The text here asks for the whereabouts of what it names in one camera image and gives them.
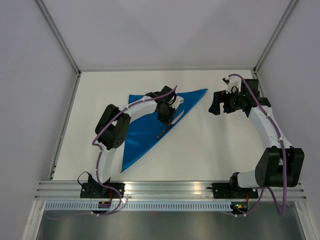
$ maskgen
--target white table surface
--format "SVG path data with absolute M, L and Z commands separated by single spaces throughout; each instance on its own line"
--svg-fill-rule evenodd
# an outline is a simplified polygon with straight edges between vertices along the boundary
M 98 148 L 91 143 L 107 105 L 126 105 L 129 94 L 156 92 L 165 85 L 178 85 L 178 93 L 208 91 L 170 133 L 120 173 L 122 144 L 111 167 L 112 180 L 220 181 L 229 180 L 234 172 L 253 170 L 264 149 L 245 113 L 208 112 L 213 92 L 226 89 L 222 78 L 232 73 L 252 78 L 249 70 L 83 72 L 53 179 L 76 180 L 95 169 Z

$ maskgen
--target blue triangular fabric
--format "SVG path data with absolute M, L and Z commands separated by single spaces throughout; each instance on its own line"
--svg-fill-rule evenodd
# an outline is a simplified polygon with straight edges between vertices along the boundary
M 184 113 L 181 118 L 159 139 L 157 136 L 166 128 L 161 123 L 157 116 L 152 113 L 145 115 L 129 125 L 128 133 L 124 142 L 124 152 L 122 160 L 122 170 L 126 170 L 148 152 L 154 145 L 157 144 L 167 133 L 175 127 L 175 125 L 184 118 L 184 116 L 197 104 L 208 89 L 201 89 L 197 91 L 177 93 L 178 96 L 184 98 L 184 101 L 179 105 L 173 119 L 175 119 L 183 110 Z M 129 95 L 129 104 L 141 99 L 144 95 Z

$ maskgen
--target gray wall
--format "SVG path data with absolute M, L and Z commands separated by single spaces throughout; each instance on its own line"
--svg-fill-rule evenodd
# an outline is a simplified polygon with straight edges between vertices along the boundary
M 283 133 L 305 160 L 301 181 L 320 228 L 320 1 L 302 0 L 259 71 Z
M 0 2 L 0 239 L 20 239 L 75 73 L 32 0 Z
M 44 0 L 81 70 L 253 67 L 290 0 Z

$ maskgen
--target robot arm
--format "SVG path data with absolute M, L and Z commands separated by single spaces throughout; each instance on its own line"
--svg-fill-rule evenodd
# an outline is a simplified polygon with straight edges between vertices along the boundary
M 232 76 L 224 78 L 228 85 L 227 90 L 213 94 L 213 103 L 209 109 L 214 115 L 220 114 L 220 103 L 223 103 L 224 113 L 233 113 L 237 110 L 245 112 L 246 116 L 254 124 L 265 149 L 255 169 L 248 172 L 235 172 L 230 178 L 231 188 L 254 188 L 254 187 L 283 187 L 282 148 L 278 134 L 268 117 L 271 117 L 282 137 L 287 159 L 287 186 L 295 187 L 298 184 L 304 152 L 301 148 L 294 148 L 280 130 L 272 112 L 271 105 L 266 97 L 260 97 L 257 79 L 245 79 L 254 96 L 262 105 L 264 111 L 257 106 L 247 86 L 241 82 L 239 92 L 239 80 Z
M 155 112 L 158 113 L 158 120 L 166 126 L 161 135 L 157 137 L 157 139 L 159 139 L 178 120 L 178 118 L 182 116 L 180 114 L 173 119 L 179 105 L 184 102 L 184 99 L 180 96 L 177 96 L 175 92 L 172 92 L 165 97 L 150 100 L 168 94 L 171 91 L 172 89 L 170 87 L 165 86 L 160 92 L 157 91 L 147 93 L 140 100 L 138 100 L 143 100 L 142 103 L 136 105 L 131 103 L 130 105 L 132 106 L 130 108 L 127 106 L 116 107 L 113 104 L 110 104 L 106 107 L 95 128 L 96 134 L 99 134 L 118 113 L 125 108 L 128 109 L 120 114 L 119 117 L 97 139 L 102 146 L 102 153 L 98 166 L 98 175 L 100 181 L 104 185 L 108 185 L 110 182 L 111 165 L 114 160 L 116 150 L 125 141 L 130 123 L 147 114 L 152 114 Z M 82 191 L 89 193 L 90 198 L 103 198 L 103 196 L 106 195 L 108 190 L 98 184 L 96 169 L 89 175 L 88 183 L 83 184 Z

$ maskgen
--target black bracket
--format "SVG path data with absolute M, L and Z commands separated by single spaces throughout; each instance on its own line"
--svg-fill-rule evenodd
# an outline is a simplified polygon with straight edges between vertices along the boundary
M 108 105 L 96 128 L 95 133 L 98 134 L 102 131 L 102 129 L 120 112 L 119 108 L 113 104 Z M 120 145 L 125 141 L 128 128 L 130 124 L 131 117 L 127 113 L 122 113 L 116 119 L 117 122 L 115 125 L 111 124 L 98 138 L 99 143 L 102 143 L 106 146 L 106 149 L 116 149 L 120 147 Z
M 301 148 L 286 148 L 286 184 L 293 188 L 298 184 L 305 154 Z M 281 148 L 267 147 L 255 167 L 255 180 L 260 187 L 282 187 L 283 165 L 279 164 L 283 158 Z
M 149 92 L 146 94 L 146 96 L 151 98 L 156 98 L 164 94 L 167 94 L 170 91 L 172 91 L 170 87 L 164 86 L 164 88 L 161 91 Z M 168 128 L 171 127 L 172 120 L 177 111 L 176 109 L 171 107 L 171 105 L 175 102 L 176 98 L 177 98 L 177 94 L 175 92 L 172 92 L 168 96 L 155 100 L 155 102 L 157 103 L 156 109 L 155 109 L 155 111 L 158 113 L 157 118 L 161 123 L 166 125 Z
M 229 183 L 213 183 L 212 184 L 214 199 L 247 199 L 247 194 L 250 199 L 257 199 L 258 191 L 253 191 L 252 188 L 234 188 L 232 189 Z
M 109 179 L 103 185 L 117 189 L 120 192 L 121 197 L 124 196 L 126 184 L 122 182 L 110 182 L 110 179 Z M 111 189 L 100 186 L 99 183 L 97 183 L 92 178 L 92 175 L 90 175 L 88 178 L 88 182 L 84 182 L 82 184 L 80 198 L 81 199 L 108 199 L 110 198 L 110 191 Z M 113 192 L 112 198 L 119 199 L 119 196 L 118 194 Z
M 258 79 L 245 79 L 245 82 L 248 84 L 249 88 L 252 90 L 253 94 L 257 98 L 258 102 L 262 106 L 271 107 L 269 100 L 266 97 L 259 97 L 260 92 L 258 90 Z M 209 113 L 214 115 L 220 114 L 220 104 L 223 103 L 223 112 L 226 114 L 233 113 L 237 110 L 242 110 L 245 112 L 246 116 L 249 117 L 251 108 L 257 106 L 250 92 L 243 82 L 241 82 L 241 91 L 236 91 L 227 94 L 226 90 L 216 91 L 213 93 L 213 102 L 209 108 Z

